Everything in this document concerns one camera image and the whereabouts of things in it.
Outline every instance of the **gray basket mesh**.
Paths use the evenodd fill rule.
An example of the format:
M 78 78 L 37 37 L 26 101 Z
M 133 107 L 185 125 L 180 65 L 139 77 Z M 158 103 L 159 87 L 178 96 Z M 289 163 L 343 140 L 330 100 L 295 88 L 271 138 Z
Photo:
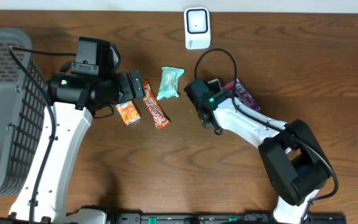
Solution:
M 17 29 L 0 29 L 0 83 L 17 83 L 16 112 L 13 112 L 11 126 L 11 144 L 3 153 L 9 158 L 5 166 L 0 166 L 0 195 L 18 194 L 29 173 L 32 159 L 39 142 L 44 118 L 44 103 L 40 93 L 13 61 L 8 52 L 10 45 L 32 48 L 30 38 Z M 19 60 L 27 67 L 31 75 L 42 88 L 45 87 L 45 77 L 40 71 L 30 53 L 15 52 Z

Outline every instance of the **mint green snack wrapper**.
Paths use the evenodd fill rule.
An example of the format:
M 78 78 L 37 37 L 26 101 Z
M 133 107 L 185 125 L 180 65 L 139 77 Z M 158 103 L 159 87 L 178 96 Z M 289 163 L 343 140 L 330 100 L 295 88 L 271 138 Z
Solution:
M 157 100 L 162 98 L 178 97 L 179 77 L 185 72 L 184 69 L 173 67 L 162 67 L 162 78 Z

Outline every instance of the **orange snack package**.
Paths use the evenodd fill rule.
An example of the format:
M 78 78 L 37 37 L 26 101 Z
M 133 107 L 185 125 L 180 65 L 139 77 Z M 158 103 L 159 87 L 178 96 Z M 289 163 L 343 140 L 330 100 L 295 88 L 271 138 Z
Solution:
M 116 108 L 126 125 L 131 124 L 140 119 L 140 115 L 137 112 L 135 105 L 131 101 L 128 101 L 126 103 L 120 103 L 116 105 Z
M 170 124 L 171 122 L 169 122 L 160 105 L 158 105 L 148 80 L 143 82 L 143 87 L 145 93 L 143 101 L 154 118 L 155 128 L 161 129 Z

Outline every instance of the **red candy bar wrapper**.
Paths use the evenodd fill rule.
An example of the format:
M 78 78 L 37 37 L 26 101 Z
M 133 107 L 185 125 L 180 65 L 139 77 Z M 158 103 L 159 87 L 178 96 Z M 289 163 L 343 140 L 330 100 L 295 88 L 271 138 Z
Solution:
M 143 101 L 149 109 L 150 113 L 152 113 L 153 115 L 155 128 L 161 129 L 166 125 L 170 124 L 171 122 L 169 122 L 160 105 L 158 105 L 148 80 L 145 80 L 143 82 L 143 87 L 145 93 Z

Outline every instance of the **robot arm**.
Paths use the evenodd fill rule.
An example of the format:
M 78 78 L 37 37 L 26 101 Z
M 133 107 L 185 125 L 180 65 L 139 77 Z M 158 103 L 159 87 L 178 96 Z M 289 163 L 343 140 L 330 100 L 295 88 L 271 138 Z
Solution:
M 80 37 L 75 62 L 71 73 L 55 74 L 46 87 L 49 107 L 56 124 L 55 140 L 49 152 L 44 171 L 37 189 L 34 207 L 34 221 L 66 223 L 73 217 L 66 217 L 67 190 L 78 149 L 91 125 L 97 110 L 116 103 L 144 97 L 142 82 L 137 70 L 131 73 L 116 73 L 119 53 L 113 44 L 105 40 Z M 30 199 L 34 190 L 42 160 L 46 154 L 52 127 L 51 117 L 45 108 L 44 126 L 37 152 L 17 200 L 9 215 L 16 220 L 28 220 Z M 105 217 L 103 212 L 92 217 Z
M 201 79 L 186 86 L 185 92 L 204 127 L 214 127 L 218 135 L 223 129 L 230 130 L 259 149 L 270 183 L 279 194 L 274 218 L 282 223 L 299 224 L 308 210 L 308 200 L 330 178 L 321 159 L 291 139 L 296 136 L 307 140 L 328 161 L 308 125 L 300 120 L 287 124 L 268 118 L 246 107 L 237 98 L 234 99 L 238 105 L 236 109 L 229 93 L 215 90 Z M 266 127 L 264 124 L 267 123 L 274 128 Z M 298 148 L 301 154 L 290 161 L 287 153 Z

